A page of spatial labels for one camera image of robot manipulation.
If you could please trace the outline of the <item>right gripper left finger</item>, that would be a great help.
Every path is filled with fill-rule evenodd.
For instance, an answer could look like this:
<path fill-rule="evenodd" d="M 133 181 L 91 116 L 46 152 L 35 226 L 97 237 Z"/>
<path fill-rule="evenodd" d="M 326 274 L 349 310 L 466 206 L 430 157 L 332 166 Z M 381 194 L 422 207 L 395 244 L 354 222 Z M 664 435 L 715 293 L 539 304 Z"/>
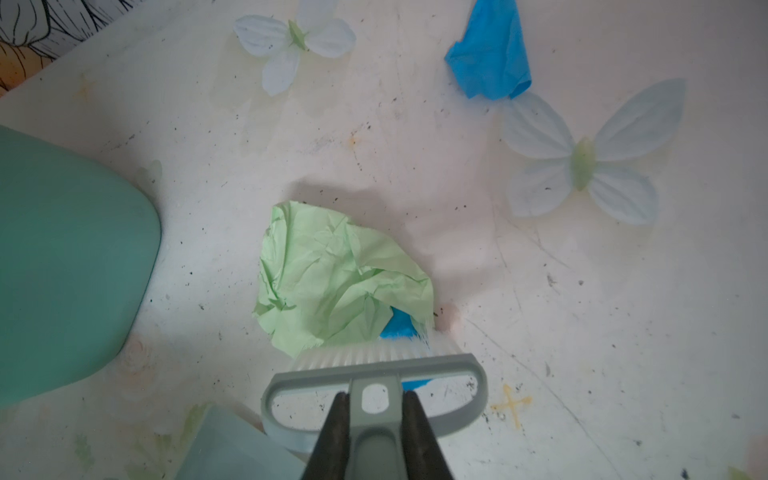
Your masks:
<path fill-rule="evenodd" d="M 344 480 L 350 443 L 350 395 L 338 392 L 301 479 Z"/>

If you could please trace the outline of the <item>grey-blue hand brush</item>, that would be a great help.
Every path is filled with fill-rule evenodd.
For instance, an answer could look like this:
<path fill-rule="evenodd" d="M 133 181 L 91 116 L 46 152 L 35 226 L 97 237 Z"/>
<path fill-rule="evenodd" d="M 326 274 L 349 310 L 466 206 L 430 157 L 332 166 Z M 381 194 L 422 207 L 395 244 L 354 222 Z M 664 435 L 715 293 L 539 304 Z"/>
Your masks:
<path fill-rule="evenodd" d="M 464 405 L 426 416 L 436 439 L 473 423 L 488 402 L 487 375 L 477 358 L 446 332 L 377 339 L 301 353 L 288 371 L 275 375 L 261 401 L 266 434 L 295 452 L 312 454 L 320 430 L 291 427 L 273 407 L 283 395 L 330 390 L 350 395 L 350 455 L 345 479 L 408 479 L 400 439 L 402 383 L 470 376 L 476 390 Z"/>

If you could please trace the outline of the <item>grey-blue dustpan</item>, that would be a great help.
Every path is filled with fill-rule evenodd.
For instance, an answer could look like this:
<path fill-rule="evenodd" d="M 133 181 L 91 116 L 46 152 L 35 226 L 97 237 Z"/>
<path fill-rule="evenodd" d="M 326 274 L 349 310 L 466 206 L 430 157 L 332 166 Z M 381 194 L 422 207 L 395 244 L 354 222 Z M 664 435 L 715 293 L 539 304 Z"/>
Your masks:
<path fill-rule="evenodd" d="M 177 479 L 299 479 L 306 464 L 235 413 L 212 406 Z"/>

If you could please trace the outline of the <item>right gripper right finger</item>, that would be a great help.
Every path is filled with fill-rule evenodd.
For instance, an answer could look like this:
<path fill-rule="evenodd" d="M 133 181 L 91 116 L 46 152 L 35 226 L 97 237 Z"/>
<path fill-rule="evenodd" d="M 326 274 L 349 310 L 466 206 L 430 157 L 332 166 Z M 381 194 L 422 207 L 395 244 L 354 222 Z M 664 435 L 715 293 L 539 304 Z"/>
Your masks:
<path fill-rule="evenodd" d="M 453 480 L 429 419 L 414 391 L 403 394 L 400 439 L 409 480 Z"/>

